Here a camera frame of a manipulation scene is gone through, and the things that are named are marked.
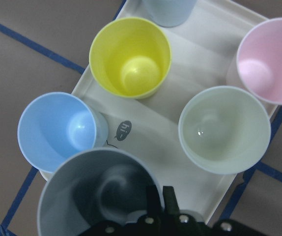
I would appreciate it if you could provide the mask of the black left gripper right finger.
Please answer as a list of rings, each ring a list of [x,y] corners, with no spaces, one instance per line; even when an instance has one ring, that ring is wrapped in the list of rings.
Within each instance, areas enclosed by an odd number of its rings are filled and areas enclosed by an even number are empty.
[[[176,199],[175,191],[172,186],[163,187],[163,198],[164,198],[164,216],[172,217],[180,213],[178,202]]]

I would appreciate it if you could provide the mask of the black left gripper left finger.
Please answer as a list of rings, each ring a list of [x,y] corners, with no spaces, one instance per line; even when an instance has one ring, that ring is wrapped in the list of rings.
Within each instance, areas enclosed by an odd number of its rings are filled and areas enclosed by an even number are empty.
[[[146,187],[146,212],[147,216],[153,218],[161,215],[162,205],[156,185]]]

